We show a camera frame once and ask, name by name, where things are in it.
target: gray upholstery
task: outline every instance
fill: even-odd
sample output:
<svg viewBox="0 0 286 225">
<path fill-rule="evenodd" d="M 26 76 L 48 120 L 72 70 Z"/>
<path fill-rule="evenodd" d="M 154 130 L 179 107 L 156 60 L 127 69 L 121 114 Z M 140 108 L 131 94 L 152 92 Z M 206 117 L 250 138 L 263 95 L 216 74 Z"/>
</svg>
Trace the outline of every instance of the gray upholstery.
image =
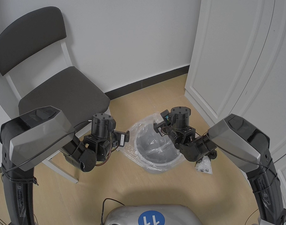
<svg viewBox="0 0 286 225">
<path fill-rule="evenodd" d="M 110 99 L 76 67 L 68 67 L 36 87 L 19 102 L 19 114 L 38 107 L 61 109 L 73 126 L 107 110 Z M 87 123 L 75 129 L 79 131 Z"/>
<path fill-rule="evenodd" d="M 43 7 L 18 18 L 0 34 L 1 75 L 4 76 L 23 60 L 64 38 L 64 19 L 57 7 Z"/>
</svg>

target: wooden floor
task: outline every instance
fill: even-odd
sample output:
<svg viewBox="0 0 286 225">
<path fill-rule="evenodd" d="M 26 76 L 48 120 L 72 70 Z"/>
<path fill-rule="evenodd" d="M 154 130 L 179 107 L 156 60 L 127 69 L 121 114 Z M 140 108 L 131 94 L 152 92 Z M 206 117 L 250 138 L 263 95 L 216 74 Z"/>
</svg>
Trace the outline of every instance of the wooden floor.
<svg viewBox="0 0 286 225">
<path fill-rule="evenodd" d="M 136 121 L 175 106 L 192 109 L 190 126 L 203 134 L 208 125 L 183 95 L 186 75 L 182 75 L 111 101 L 110 110 L 117 130 L 126 131 Z M 220 151 L 212 161 L 213 174 L 197 172 L 194 163 L 183 162 L 162 174 L 149 174 L 113 152 L 109 161 L 82 173 L 67 163 L 60 153 L 52 159 L 79 179 L 69 182 L 44 164 L 35 168 L 39 186 L 34 186 L 34 212 L 39 225 L 100 224 L 102 201 L 113 198 L 126 205 L 176 203 L 188 206 L 206 224 L 244 225 L 257 209 L 255 198 L 240 170 Z M 107 215 L 118 204 L 107 201 Z M 247 224 L 257 222 L 258 211 Z M 0 218 L 10 222 L 0 178 Z"/>
</svg>

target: chair seat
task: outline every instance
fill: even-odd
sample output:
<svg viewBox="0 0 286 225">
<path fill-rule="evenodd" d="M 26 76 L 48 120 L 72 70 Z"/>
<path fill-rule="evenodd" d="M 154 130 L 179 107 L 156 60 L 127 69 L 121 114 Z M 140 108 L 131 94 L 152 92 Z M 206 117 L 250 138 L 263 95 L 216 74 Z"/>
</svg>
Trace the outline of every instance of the chair seat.
<svg viewBox="0 0 286 225">
<path fill-rule="evenodd" d="M 76 67 L 55 74 L 25 97 L 18 105 L 19 114 L 38 107 L 54 106 L 64 112 L 72 126 L 91 120 L 95 113 L 108 109 L 110 99 Z M 81 130 L 89 122 L 75 127 Z"/>
</svg>

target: blue circle logo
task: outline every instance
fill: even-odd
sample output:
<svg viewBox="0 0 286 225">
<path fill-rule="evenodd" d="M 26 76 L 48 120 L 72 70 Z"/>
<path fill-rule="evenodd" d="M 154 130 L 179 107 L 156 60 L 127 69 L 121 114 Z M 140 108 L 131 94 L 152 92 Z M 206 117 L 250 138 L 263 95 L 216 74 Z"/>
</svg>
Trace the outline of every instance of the blue circle logo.
<svg viewBox="0 0 286 225">
<path fill-rule="evenodd" d="M 158 211 L 146 211 L 143 212 L 138 219 L 139 225 L 164 225 L 165 218 L 163 214 Z"/>
</svg>

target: plastic bag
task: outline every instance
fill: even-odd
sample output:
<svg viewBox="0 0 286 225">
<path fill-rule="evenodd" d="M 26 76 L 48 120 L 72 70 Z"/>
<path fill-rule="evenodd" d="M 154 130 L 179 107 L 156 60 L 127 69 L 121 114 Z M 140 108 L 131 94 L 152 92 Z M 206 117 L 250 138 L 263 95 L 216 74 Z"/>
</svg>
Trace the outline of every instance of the plastic bag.
<svg viewBox="0 0 286 225">
<path fill-rule="evenodd" d="M 204 156 L 202 162 L 197 163 L 195 168 L 202 173 L 213 174 L 211 160 L 208 156 Z"/>
<path fill-rule="evenodd" d="M 161 136 L 153 129 L 153 123 L 163 121 L 156 112 L 139 122 L 130 129 L 130 141 L 120 149 L 124 155 L 150 173 L 167 171 L 185 160 L 185 157 L 174 147 L 171 139 Z"/>
</svg>

